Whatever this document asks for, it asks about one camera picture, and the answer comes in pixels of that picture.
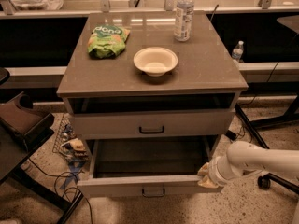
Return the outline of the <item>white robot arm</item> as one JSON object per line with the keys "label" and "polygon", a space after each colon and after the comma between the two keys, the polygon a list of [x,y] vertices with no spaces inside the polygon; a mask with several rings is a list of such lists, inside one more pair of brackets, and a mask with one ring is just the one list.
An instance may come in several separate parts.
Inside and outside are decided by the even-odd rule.
{"label": "white robot arm", "polygon": [[266,188],[266,180],[274,180],[281,186],[298,193],[299,151],[268,149],[245,141],[233,142],[223,156],[212,158],[197,172],[200,187],[216,189],[238,178],[262,173],[258,183]]}

